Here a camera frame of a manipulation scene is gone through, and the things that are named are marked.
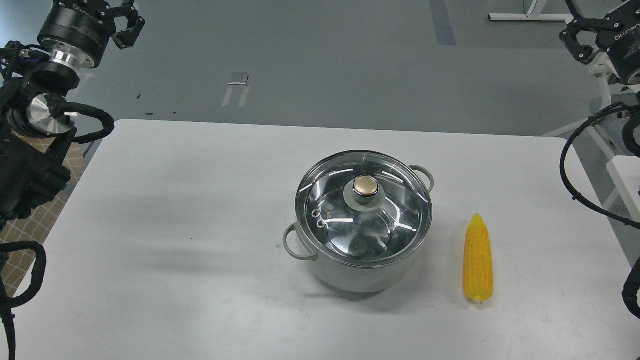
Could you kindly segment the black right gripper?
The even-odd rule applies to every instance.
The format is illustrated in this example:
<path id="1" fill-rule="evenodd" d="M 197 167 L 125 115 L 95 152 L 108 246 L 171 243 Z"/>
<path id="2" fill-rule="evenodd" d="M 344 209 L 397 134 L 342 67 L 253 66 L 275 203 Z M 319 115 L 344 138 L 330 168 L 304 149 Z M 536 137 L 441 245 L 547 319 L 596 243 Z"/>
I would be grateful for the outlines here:
<path id="1" fill-rule="evenodd" d="M 602 32 L 602 47 L 578 41 L 580 32 Z M 624 85 L 638 85 L 640 72 L 640 18 L 639 2 L 624 1 L 608 12 L 605 19 L 576 17 L 558 34 L 570 55 L 584 65 L 590 64 L 600 53 L 605 53 L 617 77 Z"/>

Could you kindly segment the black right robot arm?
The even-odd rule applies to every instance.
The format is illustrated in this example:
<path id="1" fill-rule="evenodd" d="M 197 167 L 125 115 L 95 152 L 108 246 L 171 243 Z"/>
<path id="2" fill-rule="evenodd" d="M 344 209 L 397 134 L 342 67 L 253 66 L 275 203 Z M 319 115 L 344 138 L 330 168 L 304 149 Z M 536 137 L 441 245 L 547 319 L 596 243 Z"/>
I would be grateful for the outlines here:
<path id="1" fill-rule="evenodd" d="M 602 19 L 583 17 L 578 5 L 573 0 L 567 0 L 566 5 L 573 20 L 565 30 L 560 32 L 558 38 L 569 50 L 570 55 L 581 64 L 590 64 L 595 58 L 594 48 L 590 45 L 580 44 L 578 34 L 580 32 L 596 34 L 595 46 L 608 56 L 612 70 L 620 82 L 627 87 L 638 85 L 640 70 L 639 2 L 626 0 Z M 604 109 L 590 116 L 569 137 L 567 145 L 571 146 L 576 137 L 581 135 L 589 125 L 596 123 L 606 115 L 613 114 L 615 110 L 626 110 L 630 114 L 630 120 L 622 128 L 621 137 L 627 150 L 638 157 L 639 144 L 634 133 L 639 128 L 639 107 L 638 105 L 631 107 L 622 102 L 606 105 Z"/>

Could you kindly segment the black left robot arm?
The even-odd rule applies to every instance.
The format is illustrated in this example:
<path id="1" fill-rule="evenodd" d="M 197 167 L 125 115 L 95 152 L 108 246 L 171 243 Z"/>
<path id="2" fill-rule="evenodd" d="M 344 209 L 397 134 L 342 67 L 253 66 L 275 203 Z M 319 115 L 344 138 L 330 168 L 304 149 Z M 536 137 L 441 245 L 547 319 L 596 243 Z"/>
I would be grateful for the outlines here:
<path id="1" fill-rule="evenodd" d="M 71 145 L 101 140 L 112 116 L 69 102 L 81 69 L 97 68 L 110 41 L 131 48 L 146 21 L 132 0 L 55 0 L 37 44 L 9 41 L 1 49 L 1 226 L 27 219 L 71 180 L 64 159 Z"/>

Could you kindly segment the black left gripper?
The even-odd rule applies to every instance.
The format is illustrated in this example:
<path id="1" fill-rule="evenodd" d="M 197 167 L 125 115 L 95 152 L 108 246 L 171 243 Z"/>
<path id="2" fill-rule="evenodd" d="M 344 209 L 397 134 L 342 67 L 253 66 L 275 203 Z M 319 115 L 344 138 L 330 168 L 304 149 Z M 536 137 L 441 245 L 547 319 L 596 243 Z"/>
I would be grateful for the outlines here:
<path id="1" fill-rule="evenodd" d="M 106 10 L 109 19 L 100 16 Z M 126 28 L 116 33 L 115 18 L 126 18 Z M 111 36 L 120 50 L 132 48 L 144 25 L 134 0 L 123 0 L 118 7 L 105 0 L 54 0 L 38 43 L 48 51 L 61 44 L 71 46 L 82 52 L 82 68 L 94 69 L 102 62 Z"/>

